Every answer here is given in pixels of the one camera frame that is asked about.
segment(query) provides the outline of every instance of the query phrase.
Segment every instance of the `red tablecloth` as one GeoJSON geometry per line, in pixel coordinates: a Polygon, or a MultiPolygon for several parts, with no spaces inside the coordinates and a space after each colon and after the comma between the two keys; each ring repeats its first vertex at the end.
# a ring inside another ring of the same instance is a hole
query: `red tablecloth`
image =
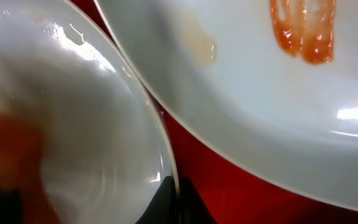
{"type": "MultiPolygon", "coordinates": [[[[106,32],[92,0],[72,1],[106,32]]],[[[191,179],[218,223],[358,224],[357,212],[293,194],[232,165],[195,139],[166,111],[161,111],[179,175],[191,179]]]]}

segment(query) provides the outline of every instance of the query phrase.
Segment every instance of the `red sauce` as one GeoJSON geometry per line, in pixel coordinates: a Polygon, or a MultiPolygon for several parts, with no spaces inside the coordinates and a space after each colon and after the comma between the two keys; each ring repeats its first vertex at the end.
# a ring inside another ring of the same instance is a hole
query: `red sauce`
{"type": "Polygon", "coordinates": [[[293,57],[300,54],[312,64],[333,60],[336,0],[312,0],[307,6],[306,0],[269,1],[275,38],[286,53],[293,57]],[[279,7],[283,9],[283,19],[279,7]]]}
{"type": "Polygon", "coordinates": [[[0,115],[0,186],[19,189],[24,224],[59,224],[40,179],[41,132],[22,121],[0,115]]]}

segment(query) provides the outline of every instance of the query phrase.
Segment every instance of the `orange food residue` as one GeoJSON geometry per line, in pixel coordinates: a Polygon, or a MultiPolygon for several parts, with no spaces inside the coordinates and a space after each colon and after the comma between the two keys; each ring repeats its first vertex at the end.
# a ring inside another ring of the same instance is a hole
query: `orange food residue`
{"type": "Polygon", "coordinates": [[[59,224],[40,179],[42,133],[15,118],[0,115],[0,186],[17,189],[24,224],[59,224]]]}
{"type": "Polygon", "coordinates": [[[312,64],[334,58],[336,0],[270,0],[270,15],[278,45],[288,54],[312,64]],[[283,11],[280,18],[279,7],[283,11]]]}

